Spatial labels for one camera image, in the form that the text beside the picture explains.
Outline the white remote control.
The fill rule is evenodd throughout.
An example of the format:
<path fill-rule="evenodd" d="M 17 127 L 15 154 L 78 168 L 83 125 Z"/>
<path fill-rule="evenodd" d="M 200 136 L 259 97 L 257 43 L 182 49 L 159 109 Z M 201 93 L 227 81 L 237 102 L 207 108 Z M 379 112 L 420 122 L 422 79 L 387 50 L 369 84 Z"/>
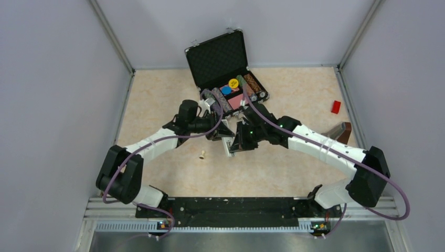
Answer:
<path fill-rule="evenodd" d="M 230 150 L 230 147 L 233 144 L 233 140 L 234 140 L 234 137 L 223 137 L 223 138 L 221 138 L 225 154 L 228 157 L 234 157 L 235 156 L 235 154 L 232 153 L 231 150 Z"/>

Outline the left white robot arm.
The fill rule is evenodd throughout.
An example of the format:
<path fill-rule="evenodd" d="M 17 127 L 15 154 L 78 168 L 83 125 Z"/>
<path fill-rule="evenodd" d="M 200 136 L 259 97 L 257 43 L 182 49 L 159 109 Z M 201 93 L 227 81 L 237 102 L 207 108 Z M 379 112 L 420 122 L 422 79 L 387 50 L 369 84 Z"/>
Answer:
<path fill-rule="evenodd" d="M 190 138 L 213 140 L 232 136 L 232 131 L 223 124 L 223 118 L 224 108 L 217 100 L 184 100 L 173 119 L 153 135 L 125 147 L 110 147 L 97 176 L 96 187 L 104 196 L 114 197 L 114 202 L 146 205 L 154 216 L 164 216 L 168 211 L 164 192 L 142 185 L 144 164 L 180 147 Z"/>

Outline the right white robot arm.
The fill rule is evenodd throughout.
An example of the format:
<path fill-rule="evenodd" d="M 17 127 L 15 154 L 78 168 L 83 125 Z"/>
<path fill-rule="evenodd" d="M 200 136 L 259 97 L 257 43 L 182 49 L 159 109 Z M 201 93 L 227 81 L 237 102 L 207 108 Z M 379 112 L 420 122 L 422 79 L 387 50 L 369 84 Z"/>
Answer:
<path fill-rule="evenodd" d="M 381 149 L 348 146 L 311 130 L 292 117 L 276 118 L 259 104 L 244 111 L 243 120 L 237 123 L 236 136 L 227 149 L 229 153 L 254 150 L 261 141 L 306 153 L 346 175 L 339 182 L 317 186 L 308 195 L 312 198 L 308 201 L 308 210 L 314 216 L 322 216 L 329 208 L 350 202 L 375 207 L 387 185 L 382 176 L 390 177 Z"/>

